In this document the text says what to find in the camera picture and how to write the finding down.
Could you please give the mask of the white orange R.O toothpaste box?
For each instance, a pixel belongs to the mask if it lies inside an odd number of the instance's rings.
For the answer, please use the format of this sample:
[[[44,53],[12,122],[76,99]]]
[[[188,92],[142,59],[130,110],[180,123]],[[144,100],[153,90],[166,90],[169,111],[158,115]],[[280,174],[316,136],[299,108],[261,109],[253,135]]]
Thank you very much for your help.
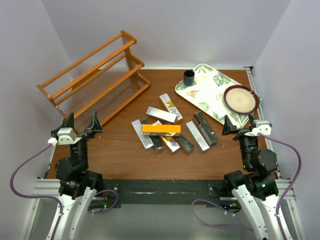
[[[160,95],[159,98],[168,112],[177,115],[177,123],[181,123],[183,121],[183,116],[181,115],[169,95],[167,93],[164,93]]]

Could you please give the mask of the gold honeycomb toothpaste box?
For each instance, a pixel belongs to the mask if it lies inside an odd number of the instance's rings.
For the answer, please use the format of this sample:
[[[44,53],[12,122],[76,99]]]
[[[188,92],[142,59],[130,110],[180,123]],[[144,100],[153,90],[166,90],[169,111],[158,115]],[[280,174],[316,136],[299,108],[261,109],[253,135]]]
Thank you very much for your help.
[[[161,125],[160,122],[153,123],[155,125]],[[180,148],[179,144],[174,140],[173,137],[170,136],[159,136],[160,139],[165,143],[165,145],[170,149],[170,151],[174,154]]]

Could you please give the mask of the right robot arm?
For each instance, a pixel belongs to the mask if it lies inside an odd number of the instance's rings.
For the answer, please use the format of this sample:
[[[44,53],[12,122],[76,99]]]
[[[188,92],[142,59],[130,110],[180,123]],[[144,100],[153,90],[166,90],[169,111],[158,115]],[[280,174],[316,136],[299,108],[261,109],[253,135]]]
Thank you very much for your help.
[[[277,155],[270,149],[259,149],[258,137],[270,136],[272,125],[249,115],[249,128],[237,128],[224,117],[222,135],[233,134],[239,142],[243,169],[228,173],[223,179],[223,192],[235,197],[258,240],[290,240],[292,235],[281,210],[279,189],[273,173]]]

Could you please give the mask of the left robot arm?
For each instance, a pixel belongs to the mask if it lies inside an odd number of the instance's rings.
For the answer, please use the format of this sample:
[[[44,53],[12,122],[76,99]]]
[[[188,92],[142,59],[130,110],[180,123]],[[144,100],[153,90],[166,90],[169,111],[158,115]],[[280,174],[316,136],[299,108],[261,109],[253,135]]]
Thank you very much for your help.
[[[89,171],[88,139],[93,139],[96,134],[103,132],[96,111],[93,112],[89,125],[84,132],[75,132],[75,117],[70,113],[60,127],[51,131],[50,145],[68,145],[70,156],[62,158],[55,164],[56,178],[59,180],[59,197],[57,200],[56,223],[51,226],[49,237],[52,240],[61,240],[65,225],[61,222],[64,215],[63,203],[70,200],[71,204],[81,200],[87,191],[92,196],[99,196],[104,190],[102,175]]]

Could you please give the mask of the orange wooden shelf rack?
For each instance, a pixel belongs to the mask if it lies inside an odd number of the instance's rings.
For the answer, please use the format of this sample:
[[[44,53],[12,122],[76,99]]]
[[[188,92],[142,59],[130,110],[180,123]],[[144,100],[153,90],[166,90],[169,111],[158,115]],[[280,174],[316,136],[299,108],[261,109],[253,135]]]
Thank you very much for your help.
[[[140,74],[144,62],[131,51],[136,43],[121,30],[37,88],[63,119],[74,115],[76,132],[85,130],[93,112],[104,125],[151,85]]]

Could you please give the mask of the red rimmed beige plate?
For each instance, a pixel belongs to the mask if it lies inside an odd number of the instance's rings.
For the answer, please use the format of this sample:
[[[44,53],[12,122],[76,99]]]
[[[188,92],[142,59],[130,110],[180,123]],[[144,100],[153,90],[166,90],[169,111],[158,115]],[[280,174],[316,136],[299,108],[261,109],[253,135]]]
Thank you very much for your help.
[[[260,101],[258,95],[243,85],[228,87],[223,94],[225,104],[238,114],[251,114],[257,110]]]

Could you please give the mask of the silver toothpaste box right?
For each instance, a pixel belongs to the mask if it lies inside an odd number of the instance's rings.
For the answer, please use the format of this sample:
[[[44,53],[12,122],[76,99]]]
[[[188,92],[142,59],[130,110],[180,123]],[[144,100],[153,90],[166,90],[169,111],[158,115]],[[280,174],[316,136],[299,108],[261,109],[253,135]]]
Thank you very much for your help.
[[[196,127],[196,125],[194,124],[194,122],[193,121],[187,122],[186,127],[190,132],[190,134],[192,135],[192,137],[194,138],[194,140],[196,141],[199,148],[202,150],[202,152],[207,151],[210,147],[207,144],[204,137],[202,136],[202,134],[200,133],[200,131],[198,130],[198,128]]]

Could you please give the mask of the silver toothpaste box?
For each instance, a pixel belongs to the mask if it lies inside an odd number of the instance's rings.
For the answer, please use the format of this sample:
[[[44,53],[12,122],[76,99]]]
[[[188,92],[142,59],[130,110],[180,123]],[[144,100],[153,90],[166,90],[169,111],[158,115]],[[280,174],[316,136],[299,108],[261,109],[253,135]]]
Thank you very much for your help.
[[[199,148],[202,150],[202,152],[207,151],[210,147],[207,144],[204,137],[202,136],[202,134],[200,133],[200,131],[198,130],[198,128],[196,127],[196,125],[194,124],[194,122],[193,121],[187,122],[186,127],[190,132],[190,134],[192,135],[192,137],[194,138],[194,140],[196,141]]]
[[[156,119],[162,120],[162,121],[166,121],[166,122],[170,122],[173,124],[177,123],[178,120],[178,116],[174,113],[171,112],[167,112],[161,109],[157,109],[154,107],[149,106],[146,110],[146,114],[148,116],[154,117]]]
[[[143,135],[142,133],[142,124],[139,119],[131,122],[132,127],[134,128],[138,138],[140,139],[143,147],[148,150],[151,149],[154,144],[149,136]]]

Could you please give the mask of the floral serving tray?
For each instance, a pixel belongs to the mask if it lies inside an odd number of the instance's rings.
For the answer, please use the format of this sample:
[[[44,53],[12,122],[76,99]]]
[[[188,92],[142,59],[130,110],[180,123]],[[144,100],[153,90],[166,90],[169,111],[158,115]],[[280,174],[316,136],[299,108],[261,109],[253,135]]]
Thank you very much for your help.
[[[219,123],[224,124],[224,117],[228,115],[233,125],[238,129],[244,128],[249,114],[236,113],[224,102],[225,90],[242,84],[205,63],[192,70],[195,73],[193,84],[186,86],[181,80],[175,86],[175,92]]]

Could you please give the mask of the silver toothpaste box left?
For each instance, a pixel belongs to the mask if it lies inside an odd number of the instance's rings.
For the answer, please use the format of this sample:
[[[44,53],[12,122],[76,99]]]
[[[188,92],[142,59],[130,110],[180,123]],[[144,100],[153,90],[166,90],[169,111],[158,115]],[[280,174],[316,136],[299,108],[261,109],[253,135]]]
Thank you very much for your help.
[[[143,147],[148,150],[151,149],[154,144],[149,136],[143,135],[142,133],[142,124],[139,119],[131,122],[132,127],[134,128],[138,138],[140,139]]]

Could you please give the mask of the silver toothpaste box upper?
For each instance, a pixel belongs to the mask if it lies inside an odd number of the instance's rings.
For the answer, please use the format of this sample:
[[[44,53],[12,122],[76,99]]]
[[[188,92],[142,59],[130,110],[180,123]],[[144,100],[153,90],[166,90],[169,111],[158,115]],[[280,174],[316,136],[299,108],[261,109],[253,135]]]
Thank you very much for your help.
[[[157,109],[154,107],[149,106],[146,110],[146,114],[148,116],[154,117],[156,119],[162,120],[162,121],[166,121],[166,122],[170,122],[173,124],[177,123],[178,120],[178,116],[174,113],[171,112],[167,112],[161,109]]]

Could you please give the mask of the dark blue mug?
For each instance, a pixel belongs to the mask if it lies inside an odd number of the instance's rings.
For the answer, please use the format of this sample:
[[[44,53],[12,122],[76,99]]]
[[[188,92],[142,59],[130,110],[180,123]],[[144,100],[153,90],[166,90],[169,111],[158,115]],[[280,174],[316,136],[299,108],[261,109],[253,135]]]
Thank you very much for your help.
[[[195,79],[195,72],[190,69],[190,70],[186,70],[183,74],[183,83],[186,86],[191,86],[194,83],[194,79]]]

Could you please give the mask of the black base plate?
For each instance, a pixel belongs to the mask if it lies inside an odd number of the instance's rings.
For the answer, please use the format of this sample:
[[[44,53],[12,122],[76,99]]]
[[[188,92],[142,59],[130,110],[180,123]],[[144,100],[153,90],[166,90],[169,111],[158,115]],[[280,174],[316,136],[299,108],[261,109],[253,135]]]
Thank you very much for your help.
[[[190,205],[196,199],[204,199],[222,208],[240,209],[231,194],[222,190],[221,180],[161,180],[161,179],[104,179],[104,186],[118,194],[115,205]]]

